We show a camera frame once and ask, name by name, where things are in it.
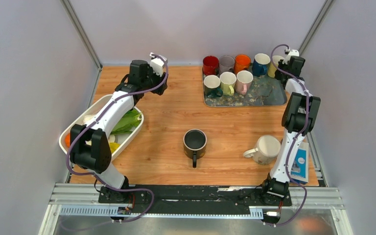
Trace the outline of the yellow mug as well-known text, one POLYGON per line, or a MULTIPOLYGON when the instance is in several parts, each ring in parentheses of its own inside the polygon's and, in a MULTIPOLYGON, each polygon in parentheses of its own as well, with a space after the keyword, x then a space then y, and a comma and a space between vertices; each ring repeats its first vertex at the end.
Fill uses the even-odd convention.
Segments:
POLYGON ((273 55, 271 63, 268 66, 267 75, 271 78, 275 78, 275 72, 277 71, 276 66, 279 66, 279 61, 283 60, 284 57, 280 55, 273 55))

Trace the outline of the navy blue mug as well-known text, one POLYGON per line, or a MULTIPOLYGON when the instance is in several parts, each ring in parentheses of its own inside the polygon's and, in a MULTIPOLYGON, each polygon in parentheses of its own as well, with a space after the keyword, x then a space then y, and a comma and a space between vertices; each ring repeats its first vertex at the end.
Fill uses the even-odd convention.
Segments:
POLYGON ((260 77, 267 74, 268 65, 271 62, 270 57, 264 53, 258 53, 254 56, 252 64, 253 76, 260 77))

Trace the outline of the pink faceted mug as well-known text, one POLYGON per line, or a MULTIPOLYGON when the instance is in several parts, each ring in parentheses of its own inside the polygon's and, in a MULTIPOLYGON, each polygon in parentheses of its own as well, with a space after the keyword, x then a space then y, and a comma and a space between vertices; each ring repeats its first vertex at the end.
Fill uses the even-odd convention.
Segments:
POLYGON ((247 70, 242 70, 236 75, 235 91, 239 94, 245 95, 253 82, 253 75, 247 70))

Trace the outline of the orange mug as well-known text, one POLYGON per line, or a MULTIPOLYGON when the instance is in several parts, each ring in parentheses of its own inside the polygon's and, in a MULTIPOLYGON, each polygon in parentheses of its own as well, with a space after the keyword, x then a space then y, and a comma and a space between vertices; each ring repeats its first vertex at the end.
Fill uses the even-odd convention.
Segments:
POLYGON ((249 56, 245 54, 239 54, 235 57, 234 74, 238 74, 240 71, 248 70, 251 63, 249 56))

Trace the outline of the light green faceted mug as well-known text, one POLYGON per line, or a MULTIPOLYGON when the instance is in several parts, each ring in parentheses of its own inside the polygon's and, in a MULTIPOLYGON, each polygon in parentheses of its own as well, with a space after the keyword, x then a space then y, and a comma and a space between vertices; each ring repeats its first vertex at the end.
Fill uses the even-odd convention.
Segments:
POLYGON ((236 75, 232 72, 223 72, 220 74, 220 88, 224 95, 233 96, 235 93, 236 75))

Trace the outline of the dark green mug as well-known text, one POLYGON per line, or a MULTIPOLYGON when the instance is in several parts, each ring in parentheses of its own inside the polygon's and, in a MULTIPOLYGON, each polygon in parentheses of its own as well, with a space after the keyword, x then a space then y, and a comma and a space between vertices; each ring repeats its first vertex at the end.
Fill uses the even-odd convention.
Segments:
POLYGON ((222 97, 221 80, 216 75, 207 75, 203 80, 205 98, 222 97))

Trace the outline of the red mug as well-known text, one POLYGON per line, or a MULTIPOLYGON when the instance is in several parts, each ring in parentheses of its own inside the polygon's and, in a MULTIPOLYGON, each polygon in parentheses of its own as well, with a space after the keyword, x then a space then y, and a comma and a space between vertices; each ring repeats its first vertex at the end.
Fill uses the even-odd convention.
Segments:
POLYGON ((215 56, 206 56, 203 59, 202 72, 205 76, 217 75, 219 59, 215 56))

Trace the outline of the lilac grey mug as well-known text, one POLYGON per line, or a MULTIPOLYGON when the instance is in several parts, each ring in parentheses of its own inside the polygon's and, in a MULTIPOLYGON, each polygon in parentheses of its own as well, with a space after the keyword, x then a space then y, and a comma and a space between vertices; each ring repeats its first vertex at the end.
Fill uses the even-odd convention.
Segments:
POLYGON ((224 55, 219 58, 219 74, 224 72, 234 72, 235 59, 229 55, 224 55))

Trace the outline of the black mug with gold rim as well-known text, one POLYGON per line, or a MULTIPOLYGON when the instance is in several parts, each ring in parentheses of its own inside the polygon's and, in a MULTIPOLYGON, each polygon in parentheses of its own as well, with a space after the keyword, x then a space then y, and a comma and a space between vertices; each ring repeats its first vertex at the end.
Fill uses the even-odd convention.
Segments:
POLYGON ((188 130, 183 137, 184 153, 192 160, 192 167, 197 167, 199 159, 204 157, 207 146, 207 136, 199 129, 188 130))

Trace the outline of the cream white mug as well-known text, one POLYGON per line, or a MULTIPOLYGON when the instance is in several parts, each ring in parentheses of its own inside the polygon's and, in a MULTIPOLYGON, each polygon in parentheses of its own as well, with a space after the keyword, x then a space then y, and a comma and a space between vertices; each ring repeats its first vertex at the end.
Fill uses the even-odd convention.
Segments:
POLYGON ((281 148, 280 141, 271 135, 261 136, 254 148, 243 153, 243 157, 252 158, 259 165, 268 165, 278 156, 281 148))

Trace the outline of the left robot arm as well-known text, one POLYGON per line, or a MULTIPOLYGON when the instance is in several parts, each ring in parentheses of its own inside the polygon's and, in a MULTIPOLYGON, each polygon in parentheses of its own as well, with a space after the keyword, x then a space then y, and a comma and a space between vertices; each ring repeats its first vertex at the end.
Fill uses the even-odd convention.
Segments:
POLYGON ((133 60, 126 74, 108 103, 85 124, 74 124, 70 129, 70 147, 66 153, 69 172, 78 175, 71 165, 85 169, 105 187, 119 203, 130 197, 128 179, 113 166, 113 155, 108 137, 123 116, 134 108, 147 92, 162 95, 167 89, 169 76, 168 61, 152 53, 149 62, 133 60))

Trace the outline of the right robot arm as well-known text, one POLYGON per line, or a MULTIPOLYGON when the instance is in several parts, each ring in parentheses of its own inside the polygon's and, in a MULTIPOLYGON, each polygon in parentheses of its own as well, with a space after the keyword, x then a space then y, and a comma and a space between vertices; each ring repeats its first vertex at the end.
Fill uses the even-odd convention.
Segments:
POLYGON ((284 136, 274 167, 268 173, 260 190, 260 200, 265 205, 280 203, 289 193, 291 169, 297 151, 315 125, 321 99, 313 96, 304 80, 299 77, 305 59, 291 55, 280 60, 275 78, 280 80, 290 94, 282 117, 284 136))

